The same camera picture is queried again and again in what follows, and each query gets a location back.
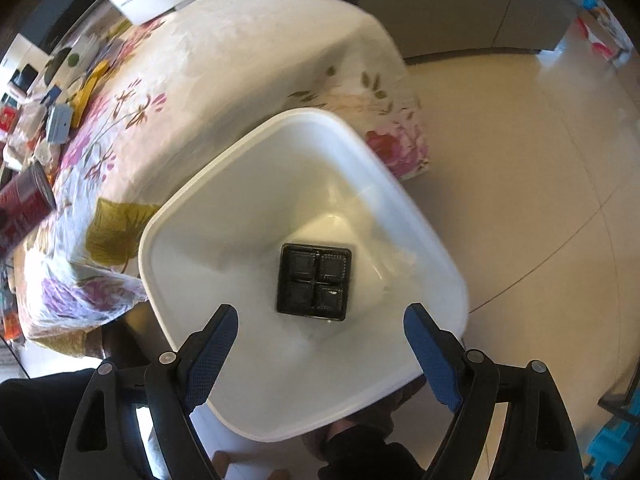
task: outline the black sleeve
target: black sleeve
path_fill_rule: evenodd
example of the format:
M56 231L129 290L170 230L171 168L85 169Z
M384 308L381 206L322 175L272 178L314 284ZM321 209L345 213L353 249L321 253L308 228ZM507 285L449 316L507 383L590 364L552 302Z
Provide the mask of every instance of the black sleeve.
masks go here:
M319 480L420 480L425 471L398 443L386 444L381 431L353 426L335 435L324 448L329 465Z
M5 436L0 452L7 459L17 456L47 480L57 479L66 438L93 374L87 369L0 384L0 429Z

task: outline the yellow leaf print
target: yellow leaf print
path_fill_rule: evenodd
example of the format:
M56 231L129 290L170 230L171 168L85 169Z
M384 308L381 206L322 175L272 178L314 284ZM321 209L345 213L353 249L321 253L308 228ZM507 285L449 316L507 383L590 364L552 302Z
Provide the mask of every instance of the yellow leaf print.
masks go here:
M138 255L142 231L160 209L154 204L112 202L98 198L94 219L86 232L84 246L97 264L124 265Z
M84 357L84 343L86 332L75 330L62 335L52 335L40 337L33 340L37 345L55 350L59 354L70 355L71 357Z

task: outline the tablecloth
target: tablecloth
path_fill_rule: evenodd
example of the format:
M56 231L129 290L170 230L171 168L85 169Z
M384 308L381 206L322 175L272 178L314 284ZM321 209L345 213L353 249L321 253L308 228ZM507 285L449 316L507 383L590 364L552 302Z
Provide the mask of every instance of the tablecloth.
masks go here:
M25 335L89 331L146 300L148 220L236 140L297 107L338 114L399 178L428 164L401 56L356 7L197 0L130 30L62 155L57 211L22 248Z

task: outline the floor tile grout line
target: floor tile grout line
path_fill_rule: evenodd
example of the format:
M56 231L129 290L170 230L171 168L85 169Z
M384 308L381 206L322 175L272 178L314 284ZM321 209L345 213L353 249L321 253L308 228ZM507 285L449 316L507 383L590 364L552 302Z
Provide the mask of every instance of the floor tile grout line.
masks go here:
M492 298L489 298L488 300L486 300L483 304L476 306L473 310L469 311L469 314L474 313L476 310L480 310L482 307L484 307L487 303L492 302L493 300L495 300L495 298L497 298L498 296L500 296L501 294L504 294L505 292L507 292L507 290L510 290L510 288L514 287L515 285L517 285L518 283L520 283L522 280L524 280L527 276L529 276L532 272L534 272L538 267L544 265L546 262L548 262L558 251L560 251L560 249L562 249L565 245L567 245L571 240L574 239L575 235L577 235L580 231L582 231L582 229L585 227L585 225L587 225L594 216L596 216L600 211L602 211L602 208L599 207L597 209L597 211L592 214L588 220L582 224L578 230L572 234L564 243L562 243L562 245L560 245L555 251L553 251L549 256L547 256L544 260L542 260L539 264L537 264L533 269L531 269L529 272L527 272L524 276L522 276L521 278L517 279L515 282L511 283L511 285L509 285L507 288L505 288L504 290L502 290L501 292L498 292L498 294L495 294Z
M620 83L620 86L622 86L622 89L625 91L625 94L627 95L627 97L629 97L629 100L634 104L634 107L636 108L636 110L638 111L638 113L640 113L640 107L638 106L638 104L636 103L636 100L632 97L632 95L628 92L628 90L626 89L626 86L624 86L622 84L622 79L620 79L620 76L618 75L618 67L613 65L613 69L616 75L616 79L618 80L618 83Z
M489 477L491 470L494 468L493 464L489 464L489 447L485 441L484 443L484 458L486 459L486 475Z
M611 231L609 231L609 224L607 223L607 216L604 213L604 211L602 211L602 220L604 222L604 227L607 230L607 236L609 237L609 246L611 247L611 256L613 257L613 270L616 275L616 294L618 296L618 356L616 358L616 368L615 368L615 374L613 379L615 383L616 380L618 379L618 368L620 366L620 352L622 351L622 298L620 298L620 276L618 273L618 261L616 260L616 251L613 248Z
M569 125L564 120L564 115L556 107L553 99L551 98L551 95L549 95L548 92L546 92L545 89L543 89L543 88L540 88L540 91L542 92L542 95L545 97L547 104L558 115L558 118L560 119L560 122L562 123L562 127L564 128L567 136L569 137L569 140L571 141L571 144L574 146L576 153L580 157L580 161L582 162L582 166L584 168L584 172L587 174L587 178L589 179L589 182L591 183L591 187L593 188L593 192L596 195L596 200L598 200L598 204L600 204L600 206L603 206L604 202L606 202L606 200L603 203L600 203L600 196L598 195L598 189L596 188L596 183L595 183L595 180L593 179L593 175L591 174L591 171L589 171L589 167L587 165L587 160L584 157L584 153L582 152L582 150L578 146L577 142L575 142L574 136L571 134L571 128L569 127Z
M634 166L629 170L629 172L623 177L622 182L620 182L611 192L607 199L601 204L601 207L604 207L609 199L615 195L616 191L625 187L631 180L636 176L636 171L640 170L640 162L636 162Z

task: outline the white wall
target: white wall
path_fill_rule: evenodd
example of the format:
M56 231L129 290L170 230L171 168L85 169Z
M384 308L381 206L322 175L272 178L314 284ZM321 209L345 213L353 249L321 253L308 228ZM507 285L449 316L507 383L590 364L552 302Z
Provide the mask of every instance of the white wall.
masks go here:
M41 72L48 60L47 54L18 34L0 62L0 96L4 94L4 88L16 70L22 70L30 64Z

